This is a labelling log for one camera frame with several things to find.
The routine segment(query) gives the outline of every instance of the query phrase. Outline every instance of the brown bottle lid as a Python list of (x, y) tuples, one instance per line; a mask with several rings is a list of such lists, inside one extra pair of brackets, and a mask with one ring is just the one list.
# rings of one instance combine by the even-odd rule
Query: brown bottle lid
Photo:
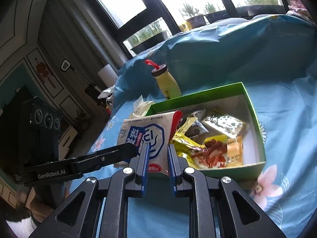
[(168, 70), (167, 66), (165, 64), (162, 64), (159, 66), (159, 69), (154, 68), (151, 71), (151, 74), (153, 77), (157, 77), (157, 76), (160, 76), (161, 74), (163, 74), (164, 72), (166, 72), (167, 70)]

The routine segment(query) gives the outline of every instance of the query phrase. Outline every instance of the white snack bag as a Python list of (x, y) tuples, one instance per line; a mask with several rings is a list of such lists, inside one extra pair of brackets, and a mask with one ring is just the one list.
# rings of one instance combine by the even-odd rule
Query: white snack bag
[[(121, 126), (117, 145), (131, 142), (139, 148), (146, 143), (150, 147), (149, 172), (168, 174), (167, 144), (171, 134), (175, 112), (161, 113), (137, 119), (125, 119)], [(127, 167), (128, 162), (122, 161), (114, 167)]]

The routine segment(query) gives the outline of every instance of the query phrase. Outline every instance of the green box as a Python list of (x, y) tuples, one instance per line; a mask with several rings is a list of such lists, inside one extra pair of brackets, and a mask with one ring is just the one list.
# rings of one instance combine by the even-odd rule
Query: green box
[(238, 167), (201, 170), (206, 176), (230, 176), (245, 188), (257, 179), (265, 165), (265, 151), (258, 119), (243, 83), (234, 83), (151, 105), (147, 116), (180, 110), (183, 113), (217, 107), (222, 112), (248, 123), (243, 138), (243, 163)]

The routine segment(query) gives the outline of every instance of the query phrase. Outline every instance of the yellow bottle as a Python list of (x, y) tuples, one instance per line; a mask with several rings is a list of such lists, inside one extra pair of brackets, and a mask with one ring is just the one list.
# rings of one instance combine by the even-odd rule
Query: yellow bottle
[(156, 79), (158, 87), (166, 99), (180, 97), (182, 92), (175, 79), (168, 72), (165, 64), (158, 66), (152, 70), (152, 76)]

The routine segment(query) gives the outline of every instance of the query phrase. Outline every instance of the red logo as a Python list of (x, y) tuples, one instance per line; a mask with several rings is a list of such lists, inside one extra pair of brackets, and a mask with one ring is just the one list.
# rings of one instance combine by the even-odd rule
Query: red logo
[(160, 167), (160, 165), (155, 163), (149, 164), (149, 172), (160, 172), (161, 170), (162, 168)]

